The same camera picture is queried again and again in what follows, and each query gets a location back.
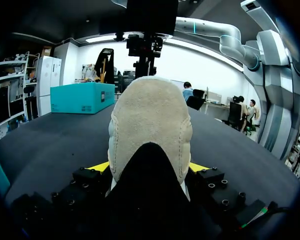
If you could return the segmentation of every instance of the shelving unit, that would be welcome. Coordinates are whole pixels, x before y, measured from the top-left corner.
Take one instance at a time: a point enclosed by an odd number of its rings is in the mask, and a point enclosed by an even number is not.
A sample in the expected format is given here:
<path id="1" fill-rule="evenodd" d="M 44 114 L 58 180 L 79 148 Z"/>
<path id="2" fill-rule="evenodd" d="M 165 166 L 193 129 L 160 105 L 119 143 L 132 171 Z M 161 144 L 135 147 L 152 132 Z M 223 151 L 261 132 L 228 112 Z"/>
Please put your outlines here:
<path id="1" fill-rule="evenodd" d="M 29 52 L 27 52 L 25 54 L 25 60 L 13 60 L 13 61 L 2 61 L 0 62 L 0 68 L 17 68 L 17 67 L 21 67 L 21 72 L 19 74 L 10 74 L 10 75 L 6 75 L 6 76 L 0 76 L 0 88 L 1 87 L 6 87 L 6 86 L 10 86 L 11 85 L 11 81 L 16 81 L 17 79 L 22 78 L 22 81 L 20 83 L 20 88 L 22 88 L 22 92 L 21 89 L 19 90 L 19 96 L 22 95 L 22 102 L 23 102 L 23 111 L 18 112 L 17 114 L 11 115 L 10 112 L 10 101 L 9 101 L 9 97 L 8 97 L 8 115 L 9 118 L 5 119 L 4 121 L 0 122 L 0 139 L 3 138 L 8 129 L 6 128 L 6 124 L 8 124 L 9 121 L 25 115 L 27 119 L 28 115 L 27 115 L 27 107 L 26 107 L 26 95 L 24 94 L 23 90 L 26 86 L 37 86 L 36 82 L 31 82 L 31 83 L 26 83 L 26 80 L 28 78 L 28 71 L 29 70 L 35 70 L 38 67 L 38 60 L 39 60 L 40 54 L 30 54 Z"/>
<path id="2" fill-rule="evenodd" d="M 26 70 L 35 70 L 35 78 L 37 77 L 37 69 L 38 69 L 38 64 L 39 64 L 39 58 L 40 58 L 40 53 L 37 53 L 37 54 L 30 54 L 29 52 L 26 53 L 26 55 L 28 56 L 28 63 L 30 61 L 32 61 L 32 64 L 31 66 L 28 66 L 27 65 L 27 68 Z M 37 107 L 39 107 L 39 101 L 38 101 L 38 79 L 37 79 L 37 82 L 28 82 L 28 83 L 25 83 L 25 85 L 23 85 L 23 88 L 27 87 L 27 86 L 34 86 L 35 87 L 35 96 L 36 96 L 36 105 Z M 26 103 L 26 96 L 24 96 L 23 98 L 23 104 L 24 104 L 24 111 L 25 111 L 25 114 L 26 114 L 26 119 L 29 119 L 28 117 L 28 113 L 27 113 L 27 103 Z"/>
<path id="3" fill-rule="evenodd" d="M 23 77 L 24 74 L 11 74 L 11 75 L 7 75 L 7 76 L 1 76 L 0 77 L 0 84 L 6 82 L 6 81 L 11 81 L 12 79 L 18 79 Z"/>
<path id="4" fill-rule="evenodd" d="M 15 115 L 9 117 L 7 120 L 4 120 L 4 121 L 0 122 L 0 127 L 2 125 L 6 124 L 7 122 L 11 121 L 12 119 L 15 119 L 16 117 L 19 117 L 19 116 L 21 116 L 23 114 L 25 114 L 25 111 L 19 112 L 19 113 L 15 114 Z"/>

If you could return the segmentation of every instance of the office chair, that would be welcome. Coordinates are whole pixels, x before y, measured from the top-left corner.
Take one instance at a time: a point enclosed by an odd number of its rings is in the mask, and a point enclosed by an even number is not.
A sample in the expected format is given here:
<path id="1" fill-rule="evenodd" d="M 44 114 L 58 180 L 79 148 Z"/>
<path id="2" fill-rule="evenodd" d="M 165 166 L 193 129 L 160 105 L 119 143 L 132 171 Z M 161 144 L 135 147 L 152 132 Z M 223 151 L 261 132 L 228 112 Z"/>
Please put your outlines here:
<path id="1" fill-rule="evenodd" d="M 232 128 L 237 129 L 239 131 L 241 119 L 241 105 L 235 102 L 230 102 L 230 110 L 229 110 L 229 117 L 228 123 L 231 125 Z"/>
<path id="2" fill-rule="evenodd" d="M 251 127 L 253 126 L 252 119 L 254 118 L 255 115 L 256 115 L 256 113 L 254 113 L 252 115 L 252 117 L 250 118 L 249 121 L 248 121 L 248 119 L 246 120 L 246 125 L 245 125 L 245 128 L 243 130 L 245 132 L 246 136 L 248 135 L 248 133 L 250 133 L 250 136 L 252 135 L 252 132 L 251 132 Z"/>
<path id="3" fill-rule="evenodd" d="M 193 94 L 193 96 L 196 97 L 196 98 L 203 99 L 203 98 L 204 98 L 205 91 L 198 90 L 198 89 L 193 89 L 192 94 Z"/>
<path id="4" fill-rule="evenodd" d="M 205 103 L 205 100 L 203 98 L 199 98 L 196 96 L 190 96 L 188 100 L 186 101 L 186 105 L 190 108 L 193 108 L 197 111 L 200 110 L 202 105 Z"/>
<path id="5" fill-rule="evenodd" d="M 24 99 L 26 102 L 26 113 L 28 115 L 28 120 L 31 121 L 38 117 L 38 107 L 37 107 L 37 97 L 36 96 L 28 96 L 35 91 L 34 86 L 26 86 L 23 89 L 23 93 L 26 94 L 26 98 Z"/>

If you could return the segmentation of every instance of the yellow plate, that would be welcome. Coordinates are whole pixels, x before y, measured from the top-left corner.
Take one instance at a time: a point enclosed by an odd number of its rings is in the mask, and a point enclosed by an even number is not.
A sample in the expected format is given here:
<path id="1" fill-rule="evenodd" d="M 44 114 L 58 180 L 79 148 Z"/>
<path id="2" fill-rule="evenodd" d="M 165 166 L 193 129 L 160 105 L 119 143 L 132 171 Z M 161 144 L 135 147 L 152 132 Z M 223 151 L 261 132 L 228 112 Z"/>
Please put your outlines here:
<path id="1" fill-rule="evenodd" d="M 94 169 L 94 170 L 96 170 L 96 171 L 103 172 L 108 166 L 109 166 L 109 162 L 107 161 L 107 162 L 101 163 L 101 164 L 99 164 L 99 165 L 89 167 L 89 168 L 87 168 L 87 169 L 89 169 L 89 170 Z M 195 163 L 193 163 L 193 162 L 190 162 L 189 167 L 190 167 L 190 168 L 192 169 L 192 171 L 194 171 L 194 172 L 201 171 L 202 169 L 209 169 L 208 167 L 201 166 L 201 165 L 195 164 Z"/>

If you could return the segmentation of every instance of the white refrigerator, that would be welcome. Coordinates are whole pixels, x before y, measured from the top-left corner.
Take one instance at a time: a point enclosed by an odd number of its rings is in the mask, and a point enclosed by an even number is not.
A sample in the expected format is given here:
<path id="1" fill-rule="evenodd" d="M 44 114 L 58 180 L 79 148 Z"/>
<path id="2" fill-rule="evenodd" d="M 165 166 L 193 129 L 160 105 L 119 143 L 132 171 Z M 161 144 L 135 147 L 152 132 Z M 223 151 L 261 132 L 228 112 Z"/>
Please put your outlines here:
<path id="1" fill-rule="evenodd" d="M 61 59 L 42 56 L 38 63 L 38 110 L 39 116 L 51 112 L 50 88 L 60 85 Z"/>

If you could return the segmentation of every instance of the cable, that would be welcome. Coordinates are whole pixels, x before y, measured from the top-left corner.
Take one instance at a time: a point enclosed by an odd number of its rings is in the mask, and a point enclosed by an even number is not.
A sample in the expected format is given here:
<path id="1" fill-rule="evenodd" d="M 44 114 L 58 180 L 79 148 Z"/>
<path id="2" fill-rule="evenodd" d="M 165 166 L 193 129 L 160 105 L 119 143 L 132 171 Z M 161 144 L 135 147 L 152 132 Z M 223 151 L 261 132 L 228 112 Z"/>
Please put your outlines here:
<path id="1" fill-rule="evenodd" d="M 248 229 L 253 227 L 254 225 L 258 224 L 259 222 L 261 222 L 262 220 L 266 219 L 267 217 L 270 217 L 274 214 L 278 214 L 278 213 L 291 213 L 292 210 L 289 207 L 278 207 L 275 208 L 273 210 L 269 210 L 267 211 L 265 214 L 263 214 L 262 216 L 256 218 L 255 220 L 251 221 L 249 224 L 247 224 L 243 229 Z"/>
<path id="2" fill-rule="evenodd" d="M 53 44 L 53 45 L 63 44 L 68 39 L 72 39 L 73 41 L 77 42 L 78 44 L 84 44 L 85 43 L 85 42 L 79 42 L 79 41 L 75 40 L 73 37 L 68 37 L 67 39 L 62 40 L 61 42 L 56 43 L 56 42 L 48 41 L 46 39 L 43 39 L 43 38 L 40 38 L 40 37 L 37 37 L 37 36 L 33 36 L 33 35 L 29 35 L 29 34 L 25 34 L 25 33 L 12 32 L 12 34 L 38 39 L 38 40 L 41 40 L 41 41 L 44 41 L 44 42 L 47 42 L 47 43 L 50 43 L 50 44 Z"/>

